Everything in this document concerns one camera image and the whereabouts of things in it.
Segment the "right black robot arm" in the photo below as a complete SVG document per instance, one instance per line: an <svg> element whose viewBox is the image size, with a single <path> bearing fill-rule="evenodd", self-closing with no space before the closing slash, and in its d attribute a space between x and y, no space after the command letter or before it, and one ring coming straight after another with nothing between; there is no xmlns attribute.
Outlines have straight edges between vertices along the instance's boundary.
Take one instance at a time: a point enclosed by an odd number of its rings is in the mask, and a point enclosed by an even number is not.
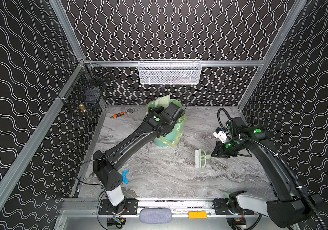
<svg viewBox="0 0 328 230"><path fill-rule="evenodd" d="M216 142L211 153L213 158L229 159L238 157L241 150L247 150L249 156L255 156L260 162L271 183L275 199L251 195L245 190L233 192L228 198L228 211L233 215L250 210L267 216L280 228L291 226L314 216L320 227L325 230L319 206L323 203L318 194L309 194L307 188L297 179L289 165L276 152L269 133L262 126L248 126L240 117L231 118L225 108L217 111L217 119L224 112L228 118L226 124L219 123L219 131L224 131L228 141Z"/></svg>

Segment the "pale green brush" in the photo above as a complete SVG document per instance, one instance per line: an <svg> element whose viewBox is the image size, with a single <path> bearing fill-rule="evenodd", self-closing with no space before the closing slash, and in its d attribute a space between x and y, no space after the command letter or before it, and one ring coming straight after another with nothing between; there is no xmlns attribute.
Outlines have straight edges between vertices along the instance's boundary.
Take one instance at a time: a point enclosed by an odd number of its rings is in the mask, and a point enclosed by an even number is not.
<svg viewBox="0 0 328 230"><path fill-rule="evenodd" d="M206 154L203 149L195 151L195 167L197 169L204 168L207 165L207 160L212 159L211 155Z"/></svg>

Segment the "green bin with bag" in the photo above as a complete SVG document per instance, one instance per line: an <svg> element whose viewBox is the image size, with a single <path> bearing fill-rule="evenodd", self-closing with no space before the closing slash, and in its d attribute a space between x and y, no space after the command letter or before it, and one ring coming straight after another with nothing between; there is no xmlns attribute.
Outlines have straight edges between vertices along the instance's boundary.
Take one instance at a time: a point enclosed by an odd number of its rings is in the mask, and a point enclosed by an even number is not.
<svg viewBox="0 0 328 230"><path fill-rule="evenodd" d="M149 113L149 108L156 107L156 106L164 106L164 105L155 105L156 100L151 101L146 106L146 114ZM175 99L170 99L170 103L173 102L174 104L178 105L180 108L185 109L185 106L181 104L180 101ZM159 137L154 139L155 145L158 147L176 147L176 145L180 142L183 134L184 134L184 128L185 124L187 122L187 115L183 115L180 117L175 124L173 131L169 134L167 134L165 137Z"/></svg>

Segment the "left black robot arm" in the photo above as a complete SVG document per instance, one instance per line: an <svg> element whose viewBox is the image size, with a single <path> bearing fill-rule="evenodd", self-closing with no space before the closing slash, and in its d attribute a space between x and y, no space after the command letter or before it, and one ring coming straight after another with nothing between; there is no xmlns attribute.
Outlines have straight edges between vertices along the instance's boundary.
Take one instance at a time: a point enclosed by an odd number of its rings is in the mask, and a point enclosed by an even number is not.
<svg viewBox="0 0 328 230"><path fill-rule="evenodd" d="M121 183L123 176L119 169L138 150L159 137L165 137L174 130L185 110L173 102L166 108L152 109L139 127L116 146L93 155L93 172L105 189L109 204L119 209L124 205L125 197Z"/></svg>

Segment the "pale green dustpan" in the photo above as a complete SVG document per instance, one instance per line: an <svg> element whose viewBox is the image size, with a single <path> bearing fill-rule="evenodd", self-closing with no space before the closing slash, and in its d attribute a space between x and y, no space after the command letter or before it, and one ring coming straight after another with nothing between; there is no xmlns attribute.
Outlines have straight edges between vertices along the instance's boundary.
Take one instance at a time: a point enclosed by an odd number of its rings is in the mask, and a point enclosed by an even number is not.
<svg viewBox="0 0 328 230"><path fill-rule="evenodd" d="M171 94L168 94L166 96L162 96L158 99L155 100L155 106L162 106L164 108L167 108L169 103L170 103L170 97L171 97Z"/></svg>

